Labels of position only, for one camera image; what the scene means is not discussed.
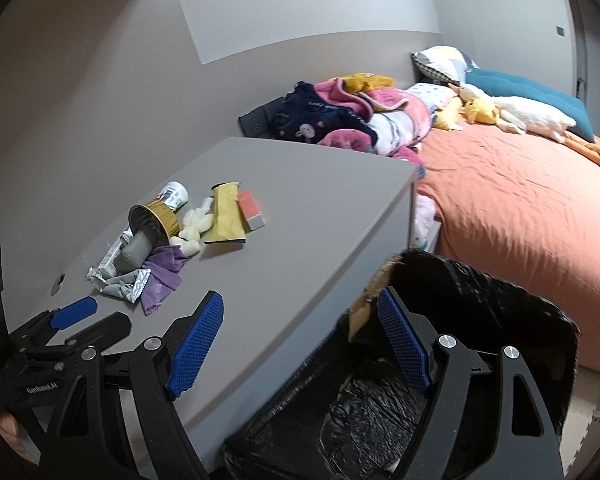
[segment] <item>silver screw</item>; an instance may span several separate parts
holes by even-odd
[[[144,348],[147,350],[157,350],[160,348],[162,341],[160,341],[159,337],[150,337],[144,342]]]
[[[94,357],[96,357],[96,354],[96,349],[93,346],[90,346],[82,351],[81,357],[84,361],[91,361]]]
[[[520,357],[520,352],[515,346],[505,346],[504,355],[506,355],[509,359],[517,359]]]
[[[450,335],[441,335],[438,342],[445,348],[453,348],[457,343],[456,339]]]

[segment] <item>desk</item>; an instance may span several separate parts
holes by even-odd
[[[192,389],[176,401],[200,459],[214,466],[222,441],[250,418],[332,330],[382,263],[410,236],[416,166],[366,153],[278,140],[232,137],[171,175],[198,206],[211,187],[240,182],[267,221],[240,246],[205,246],[181,270],[182,285],[161,308],[100,296],[85,279],[126,226],[128,205],[65,270],[59,292],[33,315],[94,295],[98,311],[57,334],[50,344],[112,312],[125,312],[132,332],[108,352],[135,348],[161,336],[193,312],[205,293],[224,298],[224,322]],[[140,197],[145,202],[162,185]],[[182,219],[184,212],[178,216]],[[123,396],[134,450],[139,426]]]

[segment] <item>purple napkin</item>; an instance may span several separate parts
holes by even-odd
[[[158,247],[149,253],[142,264],[143,269],[151,270],[140,296],[145,314],[158,310],[164,298],[180,286],[182,278],[178,276],[178,272],[188,260],[180,248],[173,245]]]

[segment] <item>gray tabletop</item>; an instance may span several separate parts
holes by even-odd
[[[244,246],[204,246],[180,272],[182,285],[160,310],[145,316],[140,306],[100,296],[85,279],[126,226],[132,204],[65,270],[60,291],[33,314],[93,295],[94,316],[57,334],[57,344],[115,311],[132,321],[132,333],[107,352],[135,348],[162,335],[171,322],[193,312],[208,290],[224,299],[224,322],[200,370],[196,385],[176,406],[186,424],[218,395],[275,351],[276,338],[292,330],[315,304],[347,257],[365,240],[376,221],[412,182],[414,165],[366,153],[278,140],[232,137],[203,153],[165,182],[177,180],[196,207],[220,182],[240,182],[264,213],[266,227],[249,233]],[[151,199],[157,186],[138,202]]]

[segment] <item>yellow plush head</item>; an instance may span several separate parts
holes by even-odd
[[[464,116],[469,124],[496,124],[500,110],[489,99],[474,99],[464,105]]]

